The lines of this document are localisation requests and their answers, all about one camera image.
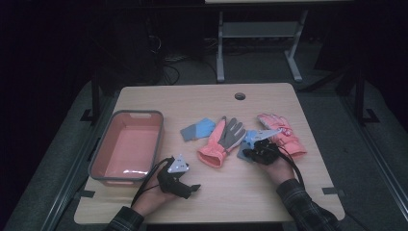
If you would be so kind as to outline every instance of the plaid sleeve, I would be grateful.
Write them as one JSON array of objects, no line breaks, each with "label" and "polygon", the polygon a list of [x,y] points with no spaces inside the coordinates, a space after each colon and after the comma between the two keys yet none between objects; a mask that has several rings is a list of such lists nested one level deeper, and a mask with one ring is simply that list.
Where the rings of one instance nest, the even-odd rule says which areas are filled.
[{"label": "plaid sleeve", "polygon": [[313,202],[297,180],[285,181],[276,192],[299,230],[341,230],[337,218]]},{"label": "plaid sleeve", "polygon": [[138,230],[144,217],[136,211],[123,206],[111,220],[104,231],[134,231]]}]

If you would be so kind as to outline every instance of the glove cuff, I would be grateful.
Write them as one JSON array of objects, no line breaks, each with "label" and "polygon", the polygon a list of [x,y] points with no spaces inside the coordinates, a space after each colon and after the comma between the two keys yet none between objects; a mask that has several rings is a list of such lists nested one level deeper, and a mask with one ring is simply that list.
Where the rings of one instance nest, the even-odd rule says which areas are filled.
[{"label": "glove cuff", "polygon": [[297,159],[306,154],[305,147],[299,141],[291,141],[284,143],[283,145],[279,145],[279,150],[282,154],[291,155],[292,158]]},{"label": "glove cuff", "polygon": [[227,153],[219,143],[208,144],[198,149],[198,159],[210,167],[220,168]]}]

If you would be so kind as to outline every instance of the wooden tabletop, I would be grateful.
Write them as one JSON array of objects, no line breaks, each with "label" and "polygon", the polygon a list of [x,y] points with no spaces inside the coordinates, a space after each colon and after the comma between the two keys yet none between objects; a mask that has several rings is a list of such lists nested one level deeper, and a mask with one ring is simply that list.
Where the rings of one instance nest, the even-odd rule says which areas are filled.
[{"label": "wooden tabletop", "polygon": [[[245,94],[237,100],[235,94]],[[274,113],[284,116],[308,154],[297,160],[306,191],[318,205],[344,218],[343,206],[336,194],[324,194],[333,188],[309,124],[293,87],[289,84],[242,84],[131,87],[121,91],[115,105],[118,110],[157,110],[165,117],[165,136],[159,160],[183,154],[190,170],[180,178],[186,185],[201,184],[189,199],[178,198],[155,212],[146,223],[206,222],[276,222],[292,220],[275,186],[254,164],[237,158],[238,147],[226,158],[222,168],[201,163],[196,150],[207,139],[184,142],[180,130],[204,117],[218,122],[223,116],[236,117],[246,130],[263,129],[257,115]],[[108,223],[122,206],[129,206],[136,188],[106,187],[89,179],[87,191],[93,198],[82,197],[77,223]]]}]

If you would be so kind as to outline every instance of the human hand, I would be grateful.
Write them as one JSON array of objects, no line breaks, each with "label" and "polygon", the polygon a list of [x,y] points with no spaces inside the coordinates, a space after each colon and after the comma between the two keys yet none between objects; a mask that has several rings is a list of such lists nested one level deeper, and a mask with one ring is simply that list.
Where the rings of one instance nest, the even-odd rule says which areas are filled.
[{"label": "human hand", "polygon": [[272,183],[276,186],[279,186],[289,179],[294,179],[292,166],[282,157],[279,157],[268,166],[263,164],[258,164],[258,166],[269,175]]},{"label": "human hand", "polygon": [[132,205],[132,209],[144,217],[153,213],[168,201],[178,197],[173,193],[162,192],[159,186],[159,180],[157,179],[157,172],[150,178],[145,189],[147,191],[142,193]]}]

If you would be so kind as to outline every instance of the gray carpet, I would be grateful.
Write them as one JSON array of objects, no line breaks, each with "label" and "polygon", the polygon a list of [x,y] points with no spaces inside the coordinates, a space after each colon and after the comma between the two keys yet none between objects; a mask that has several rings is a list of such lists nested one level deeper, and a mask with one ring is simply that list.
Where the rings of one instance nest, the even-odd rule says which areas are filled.
[{"label": "gray carpet", "polygon": [[[304,81],[295,83],[281,52],[283,49],[282,46],[276,46],[269,48],[268,51],[257,50],[241,56],[226,56],[225,83],[286,82],[293,84],[295,89],[301,89],[327,74],[324,71],[313,70],[319,53],[319,44],[302,43],[296,54],[296,60]],[[177,85],[215,84],[216,76],[210,68],[210,65],[215,67],[215,56],[207,56],[205,61],[206,63],[185,61],[174,64],[181,75]],[[167,73],[175,76],[171,69],[168,69]],[[315,92],[299,93],[298,98],[333,183],[342,193],[344,209],[350,214],[342,220],[343,229],[364,230],[362,225],[351,218],[353,216],[369,230],[408,230],[407,220],[400,212],[378,164],[374,161],[371,149],[362,136],[361,127],[350,115],[347,103],[352,102],[353,95],[347,98],[337,96],[334,92],[336,84],[337,81],[334,81]],[[115,104],[115,98],[103,98],[107,103],[98,124],[102,128]],[[365,99],[366,107],[373,109],[381,122],[368,124],[364,129],[370,133],[384,154],[403,189],[407,189],[408,168],[405,167],[408,163],[407,133],[387,109],[379,92],[370,84],[367,84]],[[104,225],[78,225],[73,221],[79,201],[74,192],[81,188],[87,177],[89,162],[86,159],[95,139],[101,134],[101,129],[91,127],[89,122],[80,121],[84,110],[90,107],[90,84],[87,84],[72,105],[5,230],[41,229],[78,153],[87,157],[77,166],[78,171],[72,180],[71,193],[68,194],[73,198],[66,199],[66,210],[55,229],[100,230],[104,227]],[[285,229],[293,230],[293,225],[286,224]]]}]

